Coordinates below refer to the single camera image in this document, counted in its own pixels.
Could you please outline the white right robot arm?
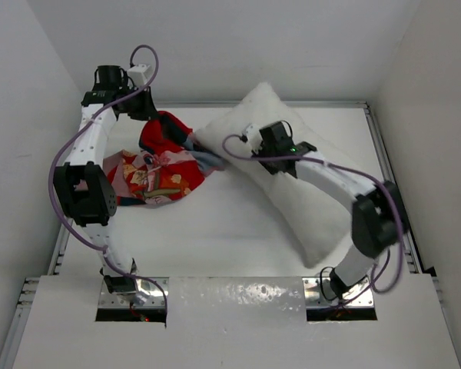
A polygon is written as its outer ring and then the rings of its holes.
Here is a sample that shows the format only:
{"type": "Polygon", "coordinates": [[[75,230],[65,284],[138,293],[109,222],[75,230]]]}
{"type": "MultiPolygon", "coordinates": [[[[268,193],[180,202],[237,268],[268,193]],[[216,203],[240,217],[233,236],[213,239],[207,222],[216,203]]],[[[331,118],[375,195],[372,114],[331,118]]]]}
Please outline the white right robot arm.
{"type": "Polygon", "coordinates": [[[259,130],[261,142],[254,157],[272,174],[288,173],[343,205],[351,215],[352,244],[328,277],[322,295],[341,300],[354,285],[374,273],[377,259],[407,232],[400,191],[391,181],[381,182],[362,171],[328,161],[319,149],[294,142],[291,126],[276,121],[259,130]]]}

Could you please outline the red patterned pillowcase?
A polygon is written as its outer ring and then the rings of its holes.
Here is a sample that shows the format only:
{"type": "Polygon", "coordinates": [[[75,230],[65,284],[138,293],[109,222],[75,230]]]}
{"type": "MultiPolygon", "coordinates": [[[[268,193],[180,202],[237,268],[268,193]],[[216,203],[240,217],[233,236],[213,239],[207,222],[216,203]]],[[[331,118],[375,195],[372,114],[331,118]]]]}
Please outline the red patterned pillowcase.
{"type": "Polygon", "coordinates": [[[145,123],[138,146],[138,152],[121,150],[103,161],[119,206],[178,201],[224,168],[224,160],[203,148],[193,130],[168,111],[145,123]]]}

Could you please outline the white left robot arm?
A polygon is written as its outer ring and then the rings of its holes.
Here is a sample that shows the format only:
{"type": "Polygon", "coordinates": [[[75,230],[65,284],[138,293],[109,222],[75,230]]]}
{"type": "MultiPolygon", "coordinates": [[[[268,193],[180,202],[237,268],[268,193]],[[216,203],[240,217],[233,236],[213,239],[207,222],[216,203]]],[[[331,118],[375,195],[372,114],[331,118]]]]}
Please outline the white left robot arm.
{"type": "Polygon", "coordinates": [[[103,171],[108,138],[120,115],[148,120],[157,115],[150,84],[155,76],[147,64],[101,65],[95,81],[81,101],[81,124],[70,153],[54,165],[54,198],[62,214],[84,234],[78,239],[97,251],[108,292],[131,306],[141,307],[156,288],[137,277],[137,265],[126,247],[113,241],[110,220],[117,211],[115,191],[103,171]]]}

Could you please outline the white pillow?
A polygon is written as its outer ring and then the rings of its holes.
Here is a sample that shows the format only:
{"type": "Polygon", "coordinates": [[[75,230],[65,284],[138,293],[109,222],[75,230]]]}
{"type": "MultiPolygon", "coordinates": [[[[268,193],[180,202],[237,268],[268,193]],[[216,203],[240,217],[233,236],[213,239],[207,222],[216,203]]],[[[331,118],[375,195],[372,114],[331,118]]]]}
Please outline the white pillow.
{"type": "Polygon", "coordinates": [[[333,143],[307,127],[304,120],[280,100],[267,82],[261,82],[227,114],[199,128],[195,137],[206,149],[228,160],[261,187],[300,242],[305,254],[305,267],[312,268],[350,232],[348,211],[311,184],[289,174],[271,175],[257,162],[231,156],[250,156],[250,146],[235,137],[246,126],[256,124],[262,128],[275,121],[290,123],[295,141],[306,141],[316,146],[328,161],[348,168],[358,167],[333,143]]]}

